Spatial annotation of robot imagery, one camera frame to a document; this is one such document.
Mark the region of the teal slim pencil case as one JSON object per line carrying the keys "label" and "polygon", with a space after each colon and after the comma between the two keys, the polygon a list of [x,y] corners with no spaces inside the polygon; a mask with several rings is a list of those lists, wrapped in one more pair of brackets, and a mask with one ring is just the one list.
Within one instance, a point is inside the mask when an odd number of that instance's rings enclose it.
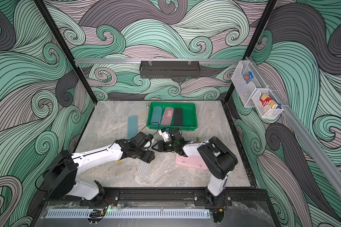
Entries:
{"label": "teal slim pencil case", "polygon": [[127,139],[131,139],[138,133],[138,116],[131,115],[127,120]]}

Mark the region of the clear ribbed pencil case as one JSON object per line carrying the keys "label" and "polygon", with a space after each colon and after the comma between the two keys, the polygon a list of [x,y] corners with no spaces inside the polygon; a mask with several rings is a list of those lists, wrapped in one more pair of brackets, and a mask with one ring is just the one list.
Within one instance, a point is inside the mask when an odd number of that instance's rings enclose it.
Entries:
{"label": "clear ribbed pencil case", "polygon": [[151,163],[146,163],[140,160],[138,163],[137,173],[140,176],[147,176],[149,174],[149,170],[151,167],[152,167]]}

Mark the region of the pink lidded box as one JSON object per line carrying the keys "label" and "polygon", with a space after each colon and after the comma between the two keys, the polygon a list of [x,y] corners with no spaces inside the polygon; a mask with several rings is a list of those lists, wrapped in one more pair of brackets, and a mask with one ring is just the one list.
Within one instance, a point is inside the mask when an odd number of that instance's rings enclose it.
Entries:
{"label": "pink lidded box", "polygon": [[208,167],[201,156],[184,157],[177,154],[175,163],[183,167],[194,168],[198,170],[208,170]]}

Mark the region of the pink translucent pencil case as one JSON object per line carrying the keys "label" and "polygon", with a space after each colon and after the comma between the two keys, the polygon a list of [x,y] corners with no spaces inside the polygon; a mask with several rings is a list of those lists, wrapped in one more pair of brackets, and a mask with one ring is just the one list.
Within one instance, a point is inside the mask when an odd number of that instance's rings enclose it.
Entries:
{"label": "pink translucent pencil case", "polygon": [[173,119],[174,108],[166,107],[162,116],[161,126],[170,126]]}

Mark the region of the black pencil case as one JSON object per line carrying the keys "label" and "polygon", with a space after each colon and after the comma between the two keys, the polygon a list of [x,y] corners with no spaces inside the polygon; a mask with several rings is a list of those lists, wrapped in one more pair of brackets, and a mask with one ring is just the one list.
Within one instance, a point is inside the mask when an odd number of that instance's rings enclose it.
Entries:
{"label": "black pencil case", "polygon": [[173,113],[173,125],[183,126],[183,109],[175,108]]}

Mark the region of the teal ribbed pencil case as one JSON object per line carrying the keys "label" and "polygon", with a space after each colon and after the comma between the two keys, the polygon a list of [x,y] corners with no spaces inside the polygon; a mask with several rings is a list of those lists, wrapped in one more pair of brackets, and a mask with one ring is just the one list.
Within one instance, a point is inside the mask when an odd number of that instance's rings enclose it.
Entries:
{"label": "teal ribbed pencil case", "polygon": [[151,116],[151,125],[159,125],[162,120],[162,111],[163,109],[161,107],[154,107],[152,116]]}

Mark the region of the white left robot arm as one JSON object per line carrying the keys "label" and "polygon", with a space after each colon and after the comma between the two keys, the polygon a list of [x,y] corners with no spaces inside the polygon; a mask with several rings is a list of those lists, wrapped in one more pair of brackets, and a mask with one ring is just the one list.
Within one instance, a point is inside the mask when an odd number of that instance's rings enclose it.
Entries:
{"label": "white left robot arm", "polygon": [[64,150],[57,154],[43,173],[44,184],[50,199],[74,196],[85,200],[102,200],[105,191],[98,181],[88,181],[79,175],[104,163],[126,158],[151,163],[154,152],[149,150],[154,138],[139,132],[130,139],[119,139],[111,145],[86,152],[71,153]]}

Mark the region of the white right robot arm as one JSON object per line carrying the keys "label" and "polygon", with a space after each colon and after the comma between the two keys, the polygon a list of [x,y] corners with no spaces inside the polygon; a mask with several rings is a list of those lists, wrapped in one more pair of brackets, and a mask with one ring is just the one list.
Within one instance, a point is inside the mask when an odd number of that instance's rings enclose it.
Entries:
{"label": "white right robot arm", "polygon": [[218,138],[192,142],[183,138],[179,128],[159,130],[162,140],[151,148],[158,152],[175,152],[185,158],[200,157],[211,173],[206,188],[205,199],[210,205],[218,205],[224,200],[224,189],[228,175],[238,164],[236,155]]}

